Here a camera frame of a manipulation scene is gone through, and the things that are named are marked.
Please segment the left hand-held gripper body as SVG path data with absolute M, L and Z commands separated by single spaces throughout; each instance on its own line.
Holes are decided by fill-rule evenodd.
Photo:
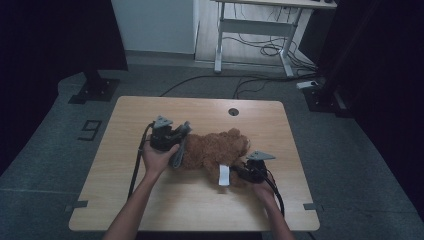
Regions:
M 159 151 L 169 151 L 177 142 L 177 136 L 172 133 L 172 120 L 159 115 L 153 123 L 152 135 L 150 138 L 150 145 Z

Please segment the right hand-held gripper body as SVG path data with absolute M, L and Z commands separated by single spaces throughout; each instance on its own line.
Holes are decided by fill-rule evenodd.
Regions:
M 263 182 L 267 177 L 265 161 L 274 159 L 275 156 L 258 150 L 249 154 L 245 164 L 246 180 L 251 183 Z

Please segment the grey doll garment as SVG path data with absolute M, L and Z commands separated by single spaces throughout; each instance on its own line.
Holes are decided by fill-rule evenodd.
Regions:
M 179 168 L 181 166 L 184 151 L 185 151 L 186 137 L 192 131 L 192 128 L 190 126 L 189 121 L 184 122 L 180 126 L 186 128 L 186 135 L 185 136 L 177 136 L 177 142 L 178 142 L 179 148 L 178 148 L 178 151 L 172 155 L 172 157 L 170 158 L 170 161 L 169 161 L 169 165 L 173 168 Z

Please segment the brown teddy bear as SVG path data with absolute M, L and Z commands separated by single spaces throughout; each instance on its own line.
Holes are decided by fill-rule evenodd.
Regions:
M 249 149 L 250 140 L 236 128 L 207 135 L 189 134 L 180 167 L 203 169 L 209 180 L 218 184 L 220 166 L 243 167 L 242 158 Z

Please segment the person's right hand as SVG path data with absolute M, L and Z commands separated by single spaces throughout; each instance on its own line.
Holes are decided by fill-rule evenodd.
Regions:
M 251 186 L 256 197 L 263 203 L 269 203 L 275 200 L 274 191 L 267 182 L 262 182 L 260 184 L 253 184 Z

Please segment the person's left hand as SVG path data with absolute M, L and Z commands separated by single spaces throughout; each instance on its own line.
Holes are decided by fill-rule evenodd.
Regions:
M 145 166 L 145 176 L 158 178 L 167 168 L 170 158 L 179 150 L 180 145 L 174 145 L 169 151 L 159 151 L 146 143 L 143 147 L 142 158 Z

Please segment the black stand base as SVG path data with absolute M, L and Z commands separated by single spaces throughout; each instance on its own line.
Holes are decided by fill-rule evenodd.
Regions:
M 109 102 L 119 83 L 119 79 L 102 78 L 97 70 L 83 72 L 86 81 L 79 93 L 73 95 L 69 104 L 85 104 L 87 101 Z
M 321 87 L 304 88 L 302 93 L 311 112 L 333 113 L 336 117 L 352 118 L 337 83 L 327 81 Z

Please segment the dark curtain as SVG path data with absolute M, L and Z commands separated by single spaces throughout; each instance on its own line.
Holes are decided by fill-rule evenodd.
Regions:
M 0 0 L 0 175 L 85 71 L 125 70 L 111 0 Z
M 319 65 L 424 221 L 424 0 L 336 0 Z

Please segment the white frame desk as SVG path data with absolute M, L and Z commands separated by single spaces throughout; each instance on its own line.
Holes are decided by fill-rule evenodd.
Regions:
M 219 3 L 220 14 L 218 22 L 218 42 L 215 50 L 214 72 L 222 71 L 222 40 L 224 33 L 240 33 L 252 35 L 266 35 L 287 37 L 283 48 L 278 53 L 287 77 L 293 77 L 291 61 L 288 57 L 290 46 L 293 42 L 295 32 L 304 9 L 328 9 L 334 10 L 337 4 L 334 0 L 214 0 Z M 254 20 L 227 19 L 225 17 L 225 5 L 227 3 L 266 5 L 278 7 L 296 8 L 297 13 L 292 22 L 268 22 Z

